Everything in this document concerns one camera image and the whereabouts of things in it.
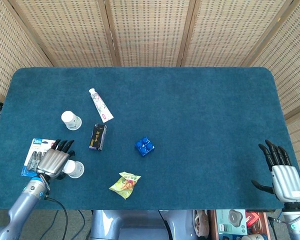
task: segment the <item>small black package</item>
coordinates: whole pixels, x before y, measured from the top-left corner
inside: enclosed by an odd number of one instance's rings
[[[107,126],[104,124],[95,124],[90,140],[89,149],[102,150],[104,146]]]

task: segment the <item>toothpaste tube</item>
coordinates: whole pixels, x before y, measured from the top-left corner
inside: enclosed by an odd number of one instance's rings
[[[100,114],[102,122],[105,123],[106,121],[113,119],[114,116],[112,116],[111,112],[109,111],[99,94],[96,92],[96,90],[94,88],[91,88],[89,89],[89,93],[91,94],[91,98],[96,109],[98,110],[98,113]]]

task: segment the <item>blue cube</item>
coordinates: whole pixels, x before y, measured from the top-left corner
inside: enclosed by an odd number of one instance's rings
[[[138,151],[142,156],[147,155],[153,149],[155,149],[155,146],[152,144],[152,142],[150,142],[149,138],[147,138],[146,136],[142,138],[140,141],[137,141],[135,143],[135,147],[138,149]]]

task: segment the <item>robotic arm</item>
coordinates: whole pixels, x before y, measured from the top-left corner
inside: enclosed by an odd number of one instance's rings
[[[290,239],[300,240],[300,177],[297,169],[291,165],[288,153],[283,147],[276,146],[265,140],[265,147],[259,144],[272,176],[272,186],[263,186],[252,180],[259,190],[274,194],[284,204],[282,213],[284,221],[268,217],[271,226],[273,222],[284,223],[287,226]]]
[[[67,153],[73,142],[73,140],[60,142],[58,139],[46,152],[37,166],[37,176],[30,180],[8,211],[9,224],[0,226],[0,240],[19,239],[22,228],[37,203],[42,197],[45,198],[49,195],[49,181],[63,176],[62,170],[69,157],[75,155],[74,151]]]

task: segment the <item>gray floor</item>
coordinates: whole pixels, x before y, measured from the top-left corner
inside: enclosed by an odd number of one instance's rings
[[[68,229],[66,233],[66,240],[71,240],[74,235],[83,226],[83,218],[77,210],[68,210]],[[85,227],[82,232],[75,238],[77,240],[85,240],[90,230],[92,222],[92,213],[90,210],[83,210],[83,216],[85,218]],[[269,216],[277,217],[280,210],[275,213],[269,214]],[[29,219],[27,220],[21,235],[21,240],[39,240],[42,234],[51,225],[56,210],[34,210]],[[0,210],[0,226],[9,222],[7,210]],[[55,223],[51,230],[44,236],[45,240],[59,240],[62,239],[65,227],[65,215],[63,210],[59,210]],[[284,224],[275,223],[275,229],[279,240],[289,240],[287,228]]]

